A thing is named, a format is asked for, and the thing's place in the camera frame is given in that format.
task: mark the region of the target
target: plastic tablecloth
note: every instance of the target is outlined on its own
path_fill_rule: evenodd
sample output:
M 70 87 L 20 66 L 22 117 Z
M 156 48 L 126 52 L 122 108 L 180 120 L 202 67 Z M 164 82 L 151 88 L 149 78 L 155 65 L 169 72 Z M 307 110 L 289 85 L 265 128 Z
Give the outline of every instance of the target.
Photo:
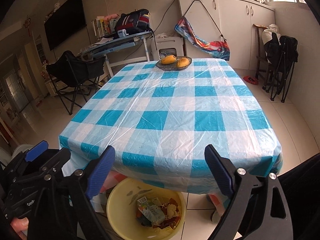
M 162 71 L 155 63 L 124 67 L 71 120 L 59 136 L 60 147 L 71 150 L 65 176 L 108 145 L 116 150 L 113 171 L 182 192 L 218 188 L 204 160 L 208 144 L 251 174 L 277 173 L 279 141 L 225 60 L 193 59 L 181 71 Z

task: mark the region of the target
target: white cabinet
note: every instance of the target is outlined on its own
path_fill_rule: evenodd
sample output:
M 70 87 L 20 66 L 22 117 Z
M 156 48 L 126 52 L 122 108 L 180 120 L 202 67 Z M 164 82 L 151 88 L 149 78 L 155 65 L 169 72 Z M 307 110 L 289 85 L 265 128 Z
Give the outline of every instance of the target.
M 194 0 L 179 0 L 180 3 L 180 10 L 181 14 L 187 11 L 189 6 L 192 4 Z M 208 12 L 210 13 L 211 17 L 214 19 L 215 23 L 220 28 L 220 21 L 219 21 L 219 8 L 217 5 L 217 0 L 200 0 L 203 5 L 206 7 Z M 195 34 L 207 41 L 220 41 L 220 33 L 217 27 L 215 26 L 214 22 L 208 15 L 205 8 L 199 1 L 195 1 L 187 14 L 185 15 L 188 22 L 192 26 Z M 186 41 L 186 51 L 187 56 L 191 58 L 208 58 L 211 57 L 208 53 L 205 53 L 196 47 L 194 47 L 190 42 Z
M 229 65 L 249 69 L 251 50 L 251 20 L 249 2 L 218 0 L 221 32 L 230 48 Z
M 275 13 L 274 11 L 264 8 L 256 4 L 250 4 L 250 15 L 251 15 L 251 57 L 250 57 L 250 70 L 256 70 L 257 68 L 257 55 L 258 55 L 258 37 L 257 28 L 253 26 L 262 25 L 268 27 L 270 24 L 275 23 Z M 261 56 L 264 55 L 265 51 L 263 48 L 263 43 L 261 43 Z

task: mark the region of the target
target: black strap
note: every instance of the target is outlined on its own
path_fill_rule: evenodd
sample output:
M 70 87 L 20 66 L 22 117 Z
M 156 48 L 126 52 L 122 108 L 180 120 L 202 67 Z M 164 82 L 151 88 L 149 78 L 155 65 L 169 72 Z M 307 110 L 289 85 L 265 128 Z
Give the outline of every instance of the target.
M 207 13 L 209 14 L 211 20 L 213 21 L 213 23 L 214 23 L 215 26 L 217 27 L 218 31 L 220 32 L 221 37 L 223 38 L 223 40 L 224 40 L 224 41 L 227 41 L 227 40 L 223 37 L 223 35 L 222 35 L 222 33 L 221 33 L 218 25 L 215 23 L 214 19 L 211 17 L 211 15 L 210 15 L 210 13 L 208 12 L 207 8 L 204 6 L 204 4 L 203 4 L 200 0 L 193 0 L 193 2 L 190 4 L 189 8 L 186 10 L 186 12 L 184 13 L 184 15 L 183 15 L 182 17 L 184 17 L 184 16 L 187 14 L 187 12 L 189 11 L 190 7 L 193 5 L 193 3 L 194 3 L 195 1 L 199 1 L 199 2 L 202 4 L 202 6 L 205 8 L 205 10 L 207 11 Z

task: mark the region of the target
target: blue gripper pad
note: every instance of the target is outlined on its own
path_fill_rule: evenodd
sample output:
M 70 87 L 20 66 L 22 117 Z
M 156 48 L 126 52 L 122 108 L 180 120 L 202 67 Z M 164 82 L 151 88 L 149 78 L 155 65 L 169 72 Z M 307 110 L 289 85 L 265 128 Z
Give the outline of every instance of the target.
M 220 155 L 212 145 L 208 145 L 204 149 L 204 159 L 207 165 L 209 166 L 209 169 L 214 179 L 216 180 L 220 191 L 222 192 L 223 195 L 231 198 L 234 193 L 233 180 L 230 177 L 226 168 L 224 167 L 223 163 L 219 159 L 219 157 Z
M 34 146 L 31 150 L 29 150 L 25 156 L 26 162 L 32 162 L 35 160 L 40 154 L 48 149 L 49 145 L 46 141 L 39 142 L 36 146 Z
M 108 146 L 99 158 L 99 162 L 88 177 L 86 196 L 92 199 L 100 193 L 100 189 L 109 174 L 116 158 L 115 149 Z

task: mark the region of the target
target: television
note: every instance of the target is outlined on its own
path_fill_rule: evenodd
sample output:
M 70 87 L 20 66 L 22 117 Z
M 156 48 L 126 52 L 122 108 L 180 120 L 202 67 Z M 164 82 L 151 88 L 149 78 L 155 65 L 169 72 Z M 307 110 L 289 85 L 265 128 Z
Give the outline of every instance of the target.
M 82 0 L 67 0 L 44 23 L 50 50 L 86 26 Z

